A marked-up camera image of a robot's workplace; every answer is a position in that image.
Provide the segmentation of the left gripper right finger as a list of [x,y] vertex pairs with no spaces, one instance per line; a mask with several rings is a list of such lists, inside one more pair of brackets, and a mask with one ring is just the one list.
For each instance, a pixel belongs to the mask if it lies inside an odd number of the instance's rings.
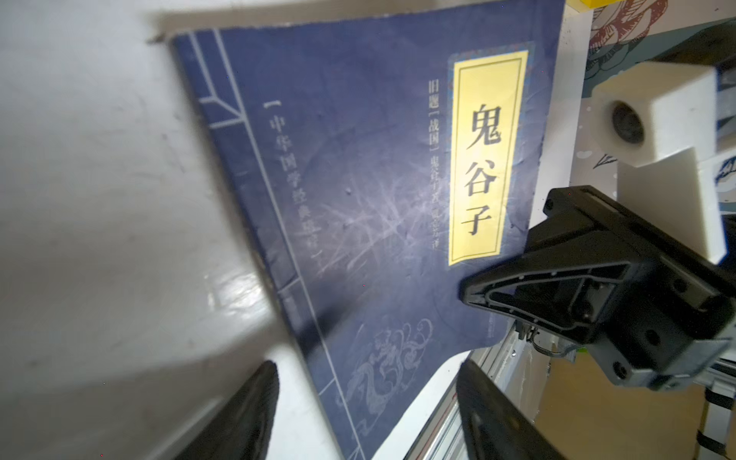
[[556,450],[473,360],[457,374],[456,394],[471,459],[561,459]]

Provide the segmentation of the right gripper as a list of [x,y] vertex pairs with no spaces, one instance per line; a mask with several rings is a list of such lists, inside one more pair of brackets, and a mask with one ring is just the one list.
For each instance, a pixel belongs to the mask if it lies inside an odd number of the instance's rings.
[[616,384],[692,383],[735,340],[731,276],[590,187],[553,190],[522,258],[460,300],[582,346]]

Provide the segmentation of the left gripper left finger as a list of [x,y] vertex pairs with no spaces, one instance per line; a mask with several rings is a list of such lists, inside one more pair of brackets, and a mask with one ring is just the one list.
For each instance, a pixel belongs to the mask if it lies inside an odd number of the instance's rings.
[[280,392],[278,368],[264,361],[179,459],[264,459]]

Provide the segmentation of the blue book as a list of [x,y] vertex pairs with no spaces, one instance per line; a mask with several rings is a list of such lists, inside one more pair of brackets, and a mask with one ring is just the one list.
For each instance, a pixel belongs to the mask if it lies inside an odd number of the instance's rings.
[[461,282],[527,241],[565,3],[177,34],[343,457],[504,339]]

